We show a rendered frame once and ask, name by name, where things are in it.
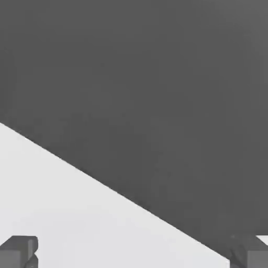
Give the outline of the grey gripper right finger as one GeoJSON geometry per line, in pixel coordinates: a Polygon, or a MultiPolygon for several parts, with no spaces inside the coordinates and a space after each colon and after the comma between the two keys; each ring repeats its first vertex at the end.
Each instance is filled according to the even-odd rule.
{"type": "Polygon", "coordinates": [[[232,235],[229,268],[268,268],[268,245],[255,235],[232,235]]]}

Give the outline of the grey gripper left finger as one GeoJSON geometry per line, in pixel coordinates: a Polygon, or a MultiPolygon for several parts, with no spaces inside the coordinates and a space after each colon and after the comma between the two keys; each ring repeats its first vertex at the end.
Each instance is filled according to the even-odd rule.
{"type": "Polygon", "coordinates": [[[0,268],[38,268],[38,238],[11,236],[0,245],[0,268]]]}

